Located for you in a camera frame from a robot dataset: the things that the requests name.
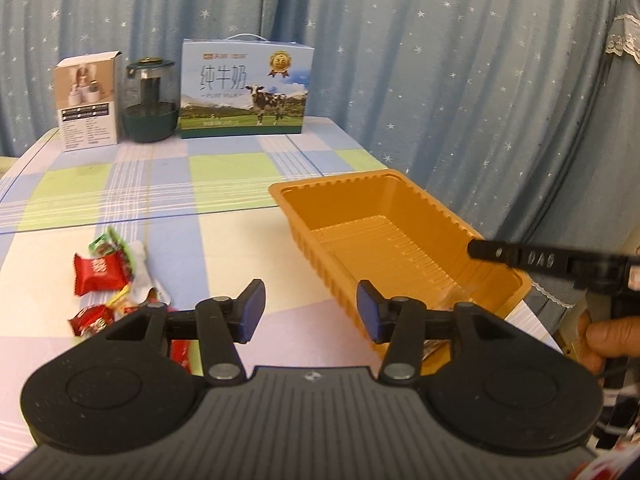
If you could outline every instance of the plaid tablecloth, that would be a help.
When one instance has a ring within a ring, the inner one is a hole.
[[[61,152],[47,132],[0,180],[0,470],[32,447],[20,388],[74,344],[66,320],[111,293],[73,294],[75,252],[112,224],[142,240],[151,275],[178,309],[236,296],[264,280],[267,308],[239,348],[255,364],[322,367],[380,360],[295,247],[273,182],[384,168],[338,126],[302,134],[219,137]],[[521,303],[510,320],[550,344]]]

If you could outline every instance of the jar lid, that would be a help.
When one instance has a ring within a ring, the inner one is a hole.
[[[163,66],[175,65],[175,61],[163,59],[161,57],[142,57],[141,59],[129,63],[127,70],[137,70],[140,68],[159,68]]]

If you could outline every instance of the finger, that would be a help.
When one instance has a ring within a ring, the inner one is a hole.
[[[587,332],[589,325],[591,324],[591,315],[588,310],[585,310],[578,318],[578,339],[584,340],[584,335]]]
[[[589,325],[586,341],[603,357],[640,356],[640,317],[623,317]]]
[[[586,345],[580,349],[580,357],[578,360],[580,364],[587,368],[593,375],[598,375],[604,368],[604,357],[599,356]]]

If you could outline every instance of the orange plastic tray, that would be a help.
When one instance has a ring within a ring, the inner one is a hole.
[[[387,298],[411,296],[436,309],[473,301],[502,318],[530,289],[525,273],[472,260],[466,245],[480,233],[398,171],[280,182],[269,192],[296,244],[363,335],[355,305],[360,280]],[[374,347],[384,355],[386,345]],[[448,360],[448,348],[440,348],[422,371]]]

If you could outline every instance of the cow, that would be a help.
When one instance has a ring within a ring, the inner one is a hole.
[[[245,86],[247,90],[251,91],[251,99],[254,103],[254,111],[258,113],[258,126],[262,126],[262,118],[264,117],[265,108],[272,108],[276,115],[273,124],[278,124],[278,119],[284,117],[283,108],[286,95],[284,94],[272,94],[270,92],[263,92],[264,86],[251,85]]]

